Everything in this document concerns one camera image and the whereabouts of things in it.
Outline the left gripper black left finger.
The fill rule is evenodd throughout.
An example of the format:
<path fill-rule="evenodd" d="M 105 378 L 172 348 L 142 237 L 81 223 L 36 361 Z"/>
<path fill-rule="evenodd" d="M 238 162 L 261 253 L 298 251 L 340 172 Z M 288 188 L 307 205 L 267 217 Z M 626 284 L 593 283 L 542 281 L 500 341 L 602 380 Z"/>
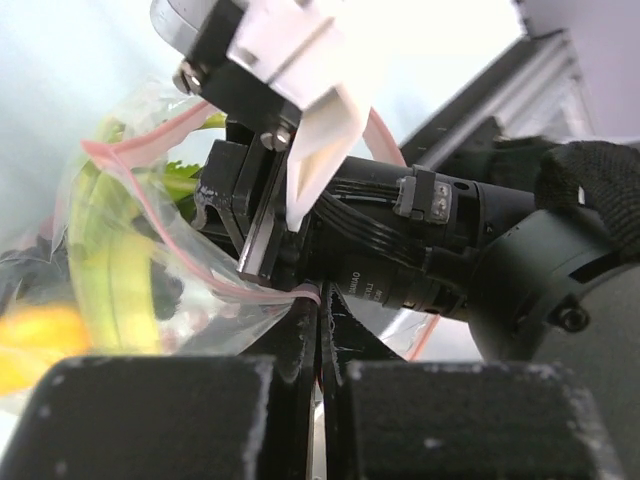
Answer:
<path fill-rule="evenodd" d="M 36 385 L 5 479 L 308 479 L 318 308 L 237 356 L 85 356 Z"/>

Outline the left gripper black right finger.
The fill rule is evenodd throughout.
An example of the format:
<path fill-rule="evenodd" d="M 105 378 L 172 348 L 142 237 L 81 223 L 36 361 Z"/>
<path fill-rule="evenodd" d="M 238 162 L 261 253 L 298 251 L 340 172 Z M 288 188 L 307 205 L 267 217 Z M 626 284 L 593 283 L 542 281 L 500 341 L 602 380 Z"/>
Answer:
<path fill-rule="evenodd" d="M 331 479 L 621 479 L 591 393 L 566 369 L 408 362 L 324 284 L 319 314 Z"/>

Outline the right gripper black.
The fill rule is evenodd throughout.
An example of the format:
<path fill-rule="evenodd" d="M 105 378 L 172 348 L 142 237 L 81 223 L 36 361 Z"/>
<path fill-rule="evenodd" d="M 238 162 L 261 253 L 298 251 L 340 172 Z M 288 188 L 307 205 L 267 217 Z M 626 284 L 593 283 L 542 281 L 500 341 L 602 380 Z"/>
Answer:
<path fill-rule="evenodd" d="M 231 119 L 198 174 L 197 230 L 235 260 L 240 279 L 275 290 L 321 287 L 311 258 L 312 217 L 301 230 L 286 224 L 286 150 L 267 149 L 259 136 Z"/>

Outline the fake green lettuce leaf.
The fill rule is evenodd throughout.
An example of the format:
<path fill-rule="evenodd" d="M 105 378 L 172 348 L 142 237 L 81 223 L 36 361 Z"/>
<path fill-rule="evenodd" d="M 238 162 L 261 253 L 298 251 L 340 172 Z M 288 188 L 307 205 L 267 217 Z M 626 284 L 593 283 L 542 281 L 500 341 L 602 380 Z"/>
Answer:
<path fill-rule="evenodd" d="M 153 260 L 184 282 L 176 314 L 160 321 L 144 300 L 127 293 L 107 306 L 79 307 L 87 327 L 90 352 L 171 354 L 200 333 L 214 318 L 236 313 L 175 264 L 148 225 L 137 200 L 87 154 L 70 184 L 66 246 L 73 265 L 118 267 L 127 273 Z"/>

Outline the clear zip top bag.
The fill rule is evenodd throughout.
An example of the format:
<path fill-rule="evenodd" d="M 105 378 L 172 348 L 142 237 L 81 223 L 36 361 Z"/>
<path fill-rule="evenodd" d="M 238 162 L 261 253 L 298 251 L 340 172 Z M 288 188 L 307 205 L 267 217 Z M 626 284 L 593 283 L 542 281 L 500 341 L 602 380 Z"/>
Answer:
<path fill-rule="evenodd" d="M 226 116 L 155 80 L 82 144 L 53 214 L 1 239 L 1 392 L 20 395 L 80 355 L 170 355 L 206 328 L 203 351 L 234 355 L 316 285 L 283 291 L 240 279 L 236 261 L 189 221 L 201 214 L 197 166 L 172 155 Z"/>

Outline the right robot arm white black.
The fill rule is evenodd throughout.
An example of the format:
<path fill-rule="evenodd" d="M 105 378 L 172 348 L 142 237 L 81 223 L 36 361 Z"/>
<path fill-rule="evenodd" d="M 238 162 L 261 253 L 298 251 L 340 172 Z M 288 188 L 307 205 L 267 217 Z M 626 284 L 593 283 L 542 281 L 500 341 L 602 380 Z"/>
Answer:
<path fill-rule="evenodd" d="M 289 389 L 262 409 L 251 479 L 308 472 L 298 408 L 317 374 L 329 397 L 329 471 L 408 475 L 351 426 L 345 387 L 354 359 L 403 364 L 352 318 L 345 296 L 457 315 L 484 359 L 561 362 L 597 401 L 621 466 L 639 475 L 639 151 L 606 141 L 498 141 L 486 151 L 420 165 L 350 157 L 298 233 L 282 213 L 284 157 L 232 123 L 199 177 L 205 236 L 238 255 L 239 276 L 289 292 L 323 283 L 321 303 L 296 303 L 310 336 L 282 367 Z M 287 413 L 293 413 L 286 422 Z"/>

